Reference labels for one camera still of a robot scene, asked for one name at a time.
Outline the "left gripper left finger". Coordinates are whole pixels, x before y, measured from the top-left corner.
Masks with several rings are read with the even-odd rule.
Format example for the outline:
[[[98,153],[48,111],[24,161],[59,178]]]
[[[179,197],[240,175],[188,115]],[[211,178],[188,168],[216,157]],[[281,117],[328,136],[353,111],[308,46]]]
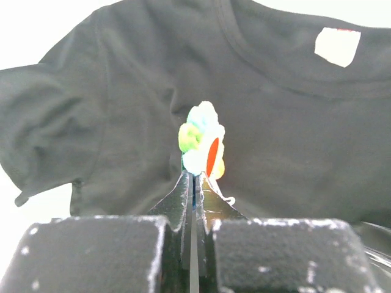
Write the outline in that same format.
[[[31,225],[2,292],[188,292],[190,175],[146,215],[95,215]]]

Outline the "colourful pom-pom brooch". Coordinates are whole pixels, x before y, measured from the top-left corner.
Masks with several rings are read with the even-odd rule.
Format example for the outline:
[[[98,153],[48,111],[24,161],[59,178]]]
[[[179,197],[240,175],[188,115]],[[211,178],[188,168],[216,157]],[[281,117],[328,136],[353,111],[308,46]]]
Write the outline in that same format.
[[[218,195],[222,193],[217,180],[225,173],[224,136],[225,128],[209,101],[193,106],[178,131],[182,169],[195,176],[204,174]]]

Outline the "black t-shirt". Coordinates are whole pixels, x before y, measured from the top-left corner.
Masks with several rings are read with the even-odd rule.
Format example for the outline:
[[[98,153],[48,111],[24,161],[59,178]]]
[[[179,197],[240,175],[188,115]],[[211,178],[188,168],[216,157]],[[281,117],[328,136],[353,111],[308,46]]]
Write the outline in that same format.
[[[73,215],[142,214],[180,175],[178,129],[213,103],[222,193],[249,217],[390,226],[390,30],[253,1],[120,1],[1,71],[1,165]]]

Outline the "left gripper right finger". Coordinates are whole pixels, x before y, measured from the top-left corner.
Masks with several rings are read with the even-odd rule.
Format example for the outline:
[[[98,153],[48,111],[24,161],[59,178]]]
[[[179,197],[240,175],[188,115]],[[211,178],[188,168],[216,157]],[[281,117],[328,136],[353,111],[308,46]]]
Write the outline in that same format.
[[[195,178],[200,292],[381,292],[360,239],[337,219],[244,217]]]

